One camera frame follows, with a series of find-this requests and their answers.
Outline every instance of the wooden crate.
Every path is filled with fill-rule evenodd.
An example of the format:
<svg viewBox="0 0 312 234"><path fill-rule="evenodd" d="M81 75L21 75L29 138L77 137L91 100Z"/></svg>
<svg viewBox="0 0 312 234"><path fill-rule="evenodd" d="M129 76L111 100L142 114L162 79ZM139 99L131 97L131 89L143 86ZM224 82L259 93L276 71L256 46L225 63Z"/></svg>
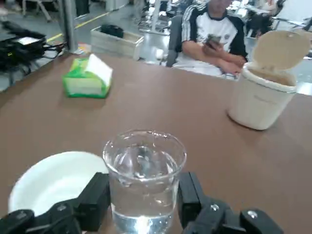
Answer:
<svg viewBox="0 0 312 234"><path fill-rule="evenodd" d="M91 30L92 52L107 53L112 56L140 58L144 37L124 31L123 38L108 35L99 31L100 27Z"/></svg>

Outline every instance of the white plate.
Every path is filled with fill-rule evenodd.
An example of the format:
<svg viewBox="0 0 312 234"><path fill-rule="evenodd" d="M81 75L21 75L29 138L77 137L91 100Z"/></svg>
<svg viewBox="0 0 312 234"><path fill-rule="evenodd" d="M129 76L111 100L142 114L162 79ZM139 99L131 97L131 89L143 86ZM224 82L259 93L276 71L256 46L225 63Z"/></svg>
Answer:
<svg viewBox="0 0 312 234"><path fill-rule="evenodd" d="M38 162L17 181L9 212L31 209L45 213L57 202L79 196L96 172L108 173L104 160L87 152L65 152Z"/></svg>

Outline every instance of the table surface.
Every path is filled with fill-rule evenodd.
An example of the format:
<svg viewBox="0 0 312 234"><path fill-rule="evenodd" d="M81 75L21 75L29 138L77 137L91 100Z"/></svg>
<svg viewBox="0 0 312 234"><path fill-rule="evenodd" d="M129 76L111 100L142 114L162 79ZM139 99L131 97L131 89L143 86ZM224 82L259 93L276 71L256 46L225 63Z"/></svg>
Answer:
<svg viewBox="0 0 312 234"><path fill-rule="evenodd" d="M285 233L310 233L311 97L295 95L275 125L259 132L227 117L233 81L100 57L114 69L107 99L64 95L61 76L73 56L0 94L0 216L14 183L39 160L71 150L101 155L120 132L154 129L183 142L185 171L196 172L207 195L235 211L265 210ZM181 230L177 221L174 229Z"/></svg>

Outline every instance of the glass of water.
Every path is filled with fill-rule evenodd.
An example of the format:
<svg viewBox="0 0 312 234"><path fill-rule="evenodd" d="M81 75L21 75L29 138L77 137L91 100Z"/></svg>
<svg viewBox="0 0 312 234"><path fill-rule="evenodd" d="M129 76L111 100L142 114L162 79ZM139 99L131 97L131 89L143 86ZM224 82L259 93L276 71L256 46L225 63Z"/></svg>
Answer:
<svg viewBox="0 0 312 234"><path fill-rule="evenodd" d="M103 158L117 231L166 233L173 220L178 175L186 161L181 142L170 134L129 131L105 145Z"/></svg>

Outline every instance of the black bag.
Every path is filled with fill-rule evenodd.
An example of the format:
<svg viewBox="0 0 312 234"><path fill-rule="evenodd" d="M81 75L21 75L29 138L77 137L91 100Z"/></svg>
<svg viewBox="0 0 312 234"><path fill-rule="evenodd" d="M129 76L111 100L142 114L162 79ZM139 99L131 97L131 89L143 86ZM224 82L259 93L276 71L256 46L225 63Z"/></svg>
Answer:
<svg viewBox="0 0 312 234"><path fill-rule="evenodd" d="M101 26L101 32L118 38L123 38L123 29L115 25L103 24Z"/></svg>

